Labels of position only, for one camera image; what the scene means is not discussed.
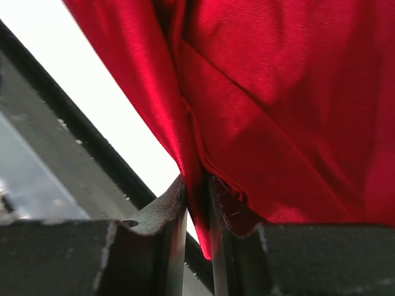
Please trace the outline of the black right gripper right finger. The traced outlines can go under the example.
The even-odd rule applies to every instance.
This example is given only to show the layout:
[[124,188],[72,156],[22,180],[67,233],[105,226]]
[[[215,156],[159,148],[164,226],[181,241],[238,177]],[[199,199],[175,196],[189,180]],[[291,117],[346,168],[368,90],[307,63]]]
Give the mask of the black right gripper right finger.
[[273,224],[209,181],[217,295],[393,295],[394,229]]

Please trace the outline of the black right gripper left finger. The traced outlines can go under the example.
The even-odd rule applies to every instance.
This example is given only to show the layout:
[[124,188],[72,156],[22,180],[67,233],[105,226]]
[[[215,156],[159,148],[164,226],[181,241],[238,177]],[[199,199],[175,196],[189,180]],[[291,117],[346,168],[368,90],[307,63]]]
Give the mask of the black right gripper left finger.
[[1,221],[2,295],[181,295],[181,178],[131,218]]

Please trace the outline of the red cloth napkin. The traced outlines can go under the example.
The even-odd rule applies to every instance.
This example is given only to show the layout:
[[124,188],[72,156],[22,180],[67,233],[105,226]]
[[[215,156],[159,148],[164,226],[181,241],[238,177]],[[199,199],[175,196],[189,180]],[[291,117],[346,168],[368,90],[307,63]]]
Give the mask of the red cloth napkin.
[[66,1],[176,161],[273,223],[394,225],[393,1]]

